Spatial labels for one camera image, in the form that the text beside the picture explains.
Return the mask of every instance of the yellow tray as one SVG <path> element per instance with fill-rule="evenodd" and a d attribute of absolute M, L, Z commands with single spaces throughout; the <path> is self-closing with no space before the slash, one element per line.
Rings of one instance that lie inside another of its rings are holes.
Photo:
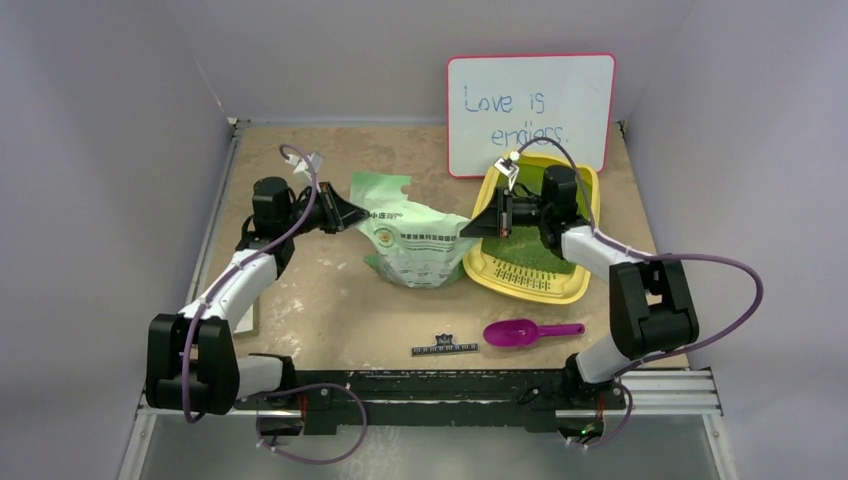
<path fill-rule="evenodd" d="M 542 154 L 523 154 L 518 160 L 519 168 L 521 168 L 520 174 L 535 175 L 538 173 L 540 179 L 545 167 L 557 164 L 570 167 L 565 158 L 560 159 Z M 582 164 L 577 164 L 577 170 L 583 177 L 586 187 L 589 189 L 595 220 L 600 221 L 601 198 L 598 191 L 598 174 L 591 167 Z M 494 167 L 490 167 L 488 172 L 486 172 L 486 177 L 483 179 L 483 186 L 480 187 L 480 193 L 477 195 L 477 202 L 474 205 L 472 218 L 477 216 L 489 204 L 489 201 L 492 199 L 492 193 L 495 191 L 495 187 L 500 179 L 499 177 L 502 176 Z M 582 199 L 582 193 L 579 189 L 577 194 L 578 205 L 585 214 L 585 202 Z M 538 233 L 536 235 L 537 241 L 539 241 L 539 247 L 544 248 L 541 241 L 538 240 Z M 504 295 L 555 305 L 576 302 L 586 293 L 586 289 L 589 287 L 590 273 L 579 265 L 574 266 L 571 273 L 555 273 L 544 269 L 517 265 L 511 263 L 508 258 L 496 258 L 484 253 L 484 241 L 500 242 L 502 240 L 484 239 L 478 242 L 462 259 L 462 264 L 468 276 L 484 287 L 491 288 Z M 562 264 L 556 262 L 563 262 L 563 260 L 553 257 L 553 255 L 551 255 L 550 261 L 551 266 L 556 266 L 557 268 L 562 266 Z"/>

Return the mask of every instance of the purple cable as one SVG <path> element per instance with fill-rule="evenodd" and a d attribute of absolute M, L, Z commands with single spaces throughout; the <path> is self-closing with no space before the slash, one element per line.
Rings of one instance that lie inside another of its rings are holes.
<path fill-rule="evenodd" d="M 207 298 L 204 299 L 204 301 L 197 307 L 197 311 L 194 312 L 194 317 L 192 317 L 191 323 L 189 323 L 188 333 L 186 334 L 186 343 L 185 343 L 185 347 L 183 348 L 183 360 L 182 360 L 182 372 L 181 372 L 181 374 L 182 374 L 182 379 L 181 379 L 182 392 L 181 393 L 182 393 L 182 401 L 183 401 L 183 416 L 185 417 L 186 422 L 188 422 L 188 423 L 196 423 L 200 419 L 200 417 L 203 415 L 202 413 L 200 413 L 196 417 L 191 416 L 191 392 L 190 392 L 190 388 L 189 388 L 189 372 L 190 372 L 189 365 L 190 365 L 190 357 L 191 357 L 191 344 L 192 344 L 192 340 L 194 339 L 195 332 L 197 331 L 197 326 L 200 323 L 200 317 L 203 316 L 203 313 L 206 311 L 207 308 L 209 308 L 212 301 L 215 300 L 215 295 L 218 294 L 218 291 L 221 289 L 221 287 L 223 287 L 231 278 L 233 278 L 233 275 L 235 275 L 236 272 L 238 272 L 239 270 L 244 268 L 246 265 L 249 265 L 250 262 L 256 260 L 256 258 L 259 257 L 260 255 L 264 254 L 268 250 L 271 250 L 272 248 L 276 247 L 277 245 L 286 241 L 286 239 L 288 239 L 289 237 L 294 235 L 294 233 L 297 231 L 297 229 L 299 229 L 300 226 L 303 225 L 303 222 L 305 222 L 306 219 L 309 217 L 310 212 L 312 212 L 312 207 L 315 204 L 315 197 L 318 195 L 317 194 L 317 192 L 318 192 L 318 176 L 315 173 L 315 169 L 312 166 L 312 162 L 309 161 L 309 158 L 307 158 L 307 156 L 299 148 L 292 146 L 292 145 L 287 145 L 287 144 L 281 144 L 280 145 L 280 155 L 282 155 L 283 158 L 288 158 L 288 155 L 285 152 L 285 150 L 287 148 L 294 150 L 295 153 L 300 155 L 300 158 L 302 158 L 303 161 L 306 162 L 306 167 L 309 169 L 309 174 L 312 176 L 312 189 L 309 192 L 309 201 L 306 204 L 306 209 L 303 211 L 303 214 L 300 216 L 300 218 L 297 219 L 297 221 L 294 223 L 294 225 L 292 225 L 292 227 L 287 232 L 282 234 L 279 238 L 277 238 L 273 242 L 269 243 L 268 245 L 265 245 L 261 249 L 252 253 L 251 255 L 246 257 L 244 260 L 239 262 L 238 265 L 234 266 L 233 268 L 228 270 L 226 273 L 221 275 L 218 278 L 218 280 L 209 289 L 209 293 L 206 296 Z"/>
<path fill-rule="evenodd" d="M 353 447 L 351 447 L 350 450 L 339 455 L 338 457 L 329 458 L 326 460 L 317 460 L 314 458 L 302 457 L 300 455 L 285 452 L 283 450 L 278 449 L 277 447 L 272 447 L 268 444 L 268 442 L 265 441 L 265 439 L 262 438 L 262 431 L 259 428 L 259 418 L 256 419 L 256 437 L 259 439 L 259 443 L 256 445 L 257 448 L 259 446 L 262 446 L 265 447 L 265 449 L 271 453 L 276 453 L 277 455 L 281 455 L 290 460 L 295 460 L 309 465 L 329 465 L 331 463 L 340 462 L 346 459 L 347 457 L 353 455 L 353 452 L 355 452 L 359 448 L 359 446 L 362 445 L 362 441 L 365 440 L 365 433 L 368 431 L 368 421 L 365 415 L 365 405 L 362 403 L 362 400 L 360 400 L 359 397 L 357 397 L 356 394 L 351 392 L 349 389 L 344 388 L 341 385 L 336 385 L 335 383 L 316 383 L 313 385 L 307 385 L 305 387 L 293 388 L 291 390 L 286 390 L 283 392 L 260 394 L 259 396 L 263 398 L 285 397 L 288 395 L 294 395 L 296 393 L 305 392 L 307 390 L 315 390 L 318 388 L 333 388 L 336 390 L 341 390 L 348 394 L 350 398 L 352 398 L 353 401 L 356 402 L 356 406 L 359 407 L 359 412 L 362 414 L 362 431 L 359 433 L 359 438 L 356 439 L 356 443 L 353 444 Z"/>
<path fill-rule="evenodd" d="M 744 271 L 745 273 L 750 275 L 751 278 L 754 280 L 754 286 L 755 286 L 754 301 L 751 302 L 751 306 L 749 306 L 748 309 L 745 310 L 745 312 L 742 313 L 742 315 L 738 319 L 736 319 L 734 322 L 732 322 L 730 325 L 728 325 L 727 327 L 725 327 L 724 329 L 722 329 L 721 331 L 719 331 L 715 335 L 707 338 L 704 341 L 693 343 L 691 345 L 687 345 L 687 346 L 685 346 L 685 347 L 683 347 L 679 350 L 674 350 L 674 351 L 667 352 L 667 353 L 660 353 L 660 354 L 656 354 L 656 355 L 651 355 L 651 356 L 644 357 L 641 360 L 634 361 L 634 362 L 630 363 L 629 365 L 627 365 L 626 367 L 622 368 L 621 370 L 617 371 L 614 375 L 615 377 L 620 378 L 625 373 L 627 373 L 631 370 L 634 370 L 639 365 L 643 365 L 643 364 L 648 363 L 648 362 L 653 362 L 655 360 L 660 360 L 660 359 L 663 359 L 663 358 L 674 357 L 674 356 L 677 356 L 677 355 L 682 355 L 684 353 L 694 352 L 695 350 L 698 350 L 700 348 L 704 348 L 708 345 L 712 345 L 713 343 L 721 340 L 722 338 L 726 337 L 731 332 L 733 332 L 734 330 L 739 328 L 743 323 L 745 323 L 749 318 L 751 318 L 751 316 L 754 315 L 754 312 L 757 311 L 757 309 L 760 307 L 760 304 L 763 301 L 764 288 L 763 288 L 763 280 L 760 277 L 760 274 L 758 274 L 757 271 L 754 270 L 750 265 L 747 265 L 747 264 L 740 262 L 738 260 L 734 260 L 732 258 L 722 257 L 722 256 L 719 256 L 719 255 L 710 255 L 710 254 L 706 254 L 706 253 L 662 253 L 662 254 L 654 255 L 654 254 L 650 254 L 650 253 L 641 252 L 639 250 L 633 250 L 633 249 L 613 240 L 612 238 L 607 237 L 605 234 L 603 234 L 598 229 L 598 226 L 595 223 L 595 215 L 592 212 L 592 208 L 591 208 L 591 199 L 589 197 L 589 192 L 586 189 L 586 184 L 583 180 L 583 176 L 580 175 L 579 170 L 577 169 L 577 164 L 574 162 L 574 159 L 571 158 L 571 155 L 568 154 L 568 151 L 566 151 L 565 147 L 560 145 L 559 142 L 557 142 L 556 140 L 554 140 L 552 138 L 536 137 L 536 138 L 528 141 L 524 145 L 522 145 L 521 148 L 518 149 L 518 153 L 522 153 L 524 151 L 524 149 L 526 149 L 530 145 L 532 145 L 536 142 L 541 142 L 541 141 L 550 142 L 555 147 L 557 147 L 557 149 L 559 149 L 559 151 L 562 152 L 563 155 L 565 155 L 565 158 L 568 160 L 568 163 L 571 165 L 571 168 L 574 169 L 575 172 L 577 172 L 575 177 L 577 178 L 577 184 L 580 188 L 581 194 L 583 195 L 583 199 L 585 200 L 586 210 L 589 212 L 589 225 L 592 228 L 593 237 L 597 238 L 599 242 L 603 243 L 604 245 L 606 245 L 608 247 L 614 248 L 614 249 L 618 250 L 619 252 L 624 253 L 625 255 L 629 255 L 631 257 L 638 258 L 638 259 L 641 259 L 641 260 L 659 260 L 659 261 L 662 261 L 662 260 L 695 260 L 695 261 L 702 261 L 702 262 L 719 263 L 719 264 L 722 264 L 722 265 L 729 265 L 731 267 L 736 267 L 736 268 Z M 591 446 L 586 445 L 585 446 L 586 448 L 599 447 L 599 446 L 607 443 L 613 437 L 618 435 L 618 433 L 624 428 L 624 425 L 626 425 L 627 421 L 630 419 L 630 414 L 633 411 L 633 395 L 631 394 L 630 390 L 628 390 L 627 387 L 625 387 L 624 384 L 621 383 L 621 381 L 618 381 L 617 383 L 622 388 L 622 390 L 624 390 L 624 392 L 627 394 L 627 398 L 628 398 L 627 411 L 624 413 L 624 418 L 621 420 L 621 423 L 618 425 L 618 427 L 616 427 L 615 430 L 613 430 L 609 435 L 605 436 L 600 441 L 592 444 Z"/>

